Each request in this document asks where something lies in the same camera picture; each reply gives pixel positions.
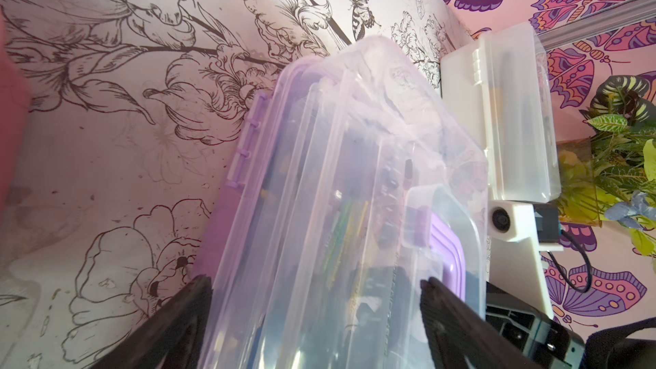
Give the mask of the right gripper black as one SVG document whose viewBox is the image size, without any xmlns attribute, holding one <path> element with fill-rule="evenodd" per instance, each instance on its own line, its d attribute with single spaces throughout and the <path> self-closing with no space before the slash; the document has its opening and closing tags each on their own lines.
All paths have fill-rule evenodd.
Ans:
<svg viewBox="0 0 656 369">
<path fill-rule="evenodd" d="M 486 284 L 485 319 L 538 366 L 581 367 L 584 341 L 579 335 L 490 282 Z"/>
</svg>

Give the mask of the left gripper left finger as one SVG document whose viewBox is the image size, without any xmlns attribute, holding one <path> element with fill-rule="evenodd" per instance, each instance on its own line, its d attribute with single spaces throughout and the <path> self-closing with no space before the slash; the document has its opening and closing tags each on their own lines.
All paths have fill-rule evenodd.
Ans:
<svg viewBox="0 0 656 369">
<path fill-rule="evenodd" d="M 194 278 L 95 368 L 196 368 L 212 301 L 205 275 Z"/>
</svg>

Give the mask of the white toolbox clear lid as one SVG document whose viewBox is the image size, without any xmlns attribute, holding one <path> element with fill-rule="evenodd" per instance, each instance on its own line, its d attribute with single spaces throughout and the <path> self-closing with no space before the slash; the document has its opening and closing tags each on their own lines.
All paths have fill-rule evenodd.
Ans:
<svg viewBox="0 0 656 369">
<path fill-rule="evenodd" d="M 444 56 L 442 99 L 488 161 L 491 199 L 549 203 L 561 193 L 547 54 L 527 22 Z"/>
</svg>

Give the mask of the purple toolbox clear lid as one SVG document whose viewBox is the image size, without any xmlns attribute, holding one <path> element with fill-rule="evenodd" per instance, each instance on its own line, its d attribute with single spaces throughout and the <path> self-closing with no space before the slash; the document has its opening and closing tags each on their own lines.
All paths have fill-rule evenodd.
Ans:
<svg viewBox="0 0 656 369">
<path fill-rule="evenodd" d="M 488 162 L 391 39 L 256 96 L 196 261 L 202 368 L 431 368 L 420 284 L 485 299 Z"/>
</svg>

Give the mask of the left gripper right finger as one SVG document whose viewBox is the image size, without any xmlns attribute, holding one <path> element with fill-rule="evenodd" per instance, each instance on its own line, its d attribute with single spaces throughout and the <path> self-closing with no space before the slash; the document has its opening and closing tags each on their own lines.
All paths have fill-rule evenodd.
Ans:
<svg viewBox="0 0 656 369">
<path fill-rule="evenodd" d="M 537 368 L 434 277 L 420 281 L 420 312 L 436 368 Z"/>
</svg>

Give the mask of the pink toolbox clear lid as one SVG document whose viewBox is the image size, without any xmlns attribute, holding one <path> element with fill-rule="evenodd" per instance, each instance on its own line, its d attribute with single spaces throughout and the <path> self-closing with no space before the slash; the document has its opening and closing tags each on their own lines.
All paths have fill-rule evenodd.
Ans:
<svg viewBox="0 0 656 369">
<path fill-rule="evenodd" d="M 6 39 L 1 16 L 1 214 L 15 177 L 31 102 L 29 85 L 6 51 Z"/>
</svg>

